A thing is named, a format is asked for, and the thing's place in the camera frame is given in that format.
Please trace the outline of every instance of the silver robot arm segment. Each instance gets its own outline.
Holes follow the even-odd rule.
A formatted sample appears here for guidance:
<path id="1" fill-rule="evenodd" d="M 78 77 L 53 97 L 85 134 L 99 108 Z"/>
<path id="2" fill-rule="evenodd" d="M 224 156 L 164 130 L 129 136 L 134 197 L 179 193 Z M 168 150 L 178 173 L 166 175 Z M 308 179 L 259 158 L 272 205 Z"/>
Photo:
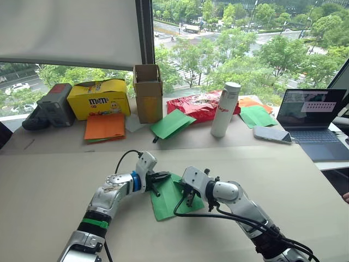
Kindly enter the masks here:
<path id="1" fill-rule="evenodd" d="M 183 174 L 182 182 L 192 188 L 192 192 L 198 193 L 203 201 L 209 203 L 209 211 L 213 208 L 213 203 L 223 203 L 229 207 L 231 213 L 258 221 L 282 236 L 279 228 L 258 204 L 248 198 L 239 183 L 233 181 L 221 182 L 219 177 L 209 177 L 208 173 L 208 169 L 202 172 L 194 166 L 189 166 Z M 308 261 L 307 257 L 298 250 L 288 248 L 286 244 L 249 225 L 241 222 L 237 223 L 256 246 L 256 251 L 263 255 L 265 262 Z"/>
<path id="2" fill-rule="evenodd" d="M 58 262 L 101 262 L 99 253 L 105 243 L 105 235 L 114 218 L 119 202 L 127 195 L 144 193 L 146 177 L 154 174 L 157 159 L 144 152 L 136 164 L 136 171 L 129 174 L 112 174 L 99 187 L 88 205 L 76 231 L 71 235 Z"/>

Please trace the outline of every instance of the white water bottle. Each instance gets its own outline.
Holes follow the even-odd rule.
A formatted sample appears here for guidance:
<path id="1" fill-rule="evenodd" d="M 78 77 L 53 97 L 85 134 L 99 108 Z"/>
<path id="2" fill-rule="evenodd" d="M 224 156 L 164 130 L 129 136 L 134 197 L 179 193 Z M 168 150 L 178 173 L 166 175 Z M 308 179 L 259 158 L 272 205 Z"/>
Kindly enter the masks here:
<path id="1" fill-rule="evenodd" d="M 228 124 L 238 101 L 241 85 L 234 82 L 225 83 L 219 104 L 214 115 L 211 134 L 217 138 L 225 136 Z"/>

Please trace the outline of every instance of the white table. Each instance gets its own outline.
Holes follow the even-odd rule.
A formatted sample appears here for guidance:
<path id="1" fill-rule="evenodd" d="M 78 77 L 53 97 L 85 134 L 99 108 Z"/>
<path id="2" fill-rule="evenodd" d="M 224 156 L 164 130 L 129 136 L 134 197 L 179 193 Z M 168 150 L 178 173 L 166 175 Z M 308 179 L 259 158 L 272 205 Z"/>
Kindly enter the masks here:
<path id="1" fill-rule="evenodd" d="M 164 98 L 164 115 L 167 114 L 166 101 L 171 99 Z M 134 99 L 130 100 L 130 107 L 133 112 L 136 112 Z M 75 121 L 74 125 L 68 128 L 50 127 L 49 129 L 36 132 L 29 132 L 20 127 L 2 148 L 1 154 L 106 152 L 127 151 L 130 149 L 166 150 L 231 146 L 285 147 L 285 145 L 254 138 L 252 129 L 249 129 L 237 115 L 233 116 L 226 136 L 223 138 L 217 139 L 211 136 L 211 124 L 211 122 L 192 124 L 171 139 L 159 139 L 156 144 L 152 143 L 154 134 L 150 131 L 149 125 L 133 133 L 127 132 L 127 139 L 125 140 L 108 141 L 92 145 L 85 143 L 83 140 L 86 121 Z M 278 125 L 272 128 L 282 129 L 282 126 Z M 330 129 L 339 131 L 333 124 L 331 124 Z M 346 135 L 338 136 L 342 143 L 349 148 L 349 145 L 345 143 L 346 137 Z M 348 161 L 315 162 L 315 164 L 320 170 L 349 167 Z"/>
<path id="2" fill-rule="evenodd" d="M 182 175 L 186 166 L 194 165 L 210 168 L 222 181 L 238 181 L 286 236 L 308 245 L 320 261 L 348 261 L 349 207 L 298 145 L 151 153 L 158 159 L 158 171 Z M 0 154 L 1 261 L 56 261 L 121 155 Z M 126 157 L 120 172 L 134 169 L 135 161 Z M 232 221 L 157 222 L 148 193 L 121 202 L 106 238 L 114 261 L 262 261 Z M 101 256 L 107 261 L 104 251 Z"/>

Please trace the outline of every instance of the green tape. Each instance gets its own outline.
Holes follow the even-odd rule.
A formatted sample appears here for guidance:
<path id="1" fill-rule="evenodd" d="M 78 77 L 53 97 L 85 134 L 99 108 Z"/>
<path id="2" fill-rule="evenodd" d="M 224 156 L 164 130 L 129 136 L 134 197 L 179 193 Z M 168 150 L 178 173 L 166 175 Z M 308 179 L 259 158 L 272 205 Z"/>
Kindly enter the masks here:
<path id="1" fill-rule="evenodd" d="M 106 222 L 106 221 L 98 221 L 98 220 L 94 220 L 94 219 L 90 219 L 90 218 L 83 218 L 82 222 L 97 225 L 97 226 L 99 226 L 101 228 L 105 228 L 105 229 L 107 229 L 109 227 L 108 222 Z"/>

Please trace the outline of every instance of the plastic wrapper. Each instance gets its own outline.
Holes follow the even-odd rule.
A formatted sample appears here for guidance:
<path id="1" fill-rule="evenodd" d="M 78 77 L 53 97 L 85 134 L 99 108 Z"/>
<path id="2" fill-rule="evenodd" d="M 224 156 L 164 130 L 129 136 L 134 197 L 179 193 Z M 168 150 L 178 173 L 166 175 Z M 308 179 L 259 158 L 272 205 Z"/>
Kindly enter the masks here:
<path id="1" fill-rule="evenodd" d="M 167 101 L 167 113 L 175 109 L 196 119 L 194 123 L 213 120 L 222 91 L 211 91 L 205 94 L 181 97 Z M 240 114 L 239 103 L 237 103 L 233 115 Z"/>

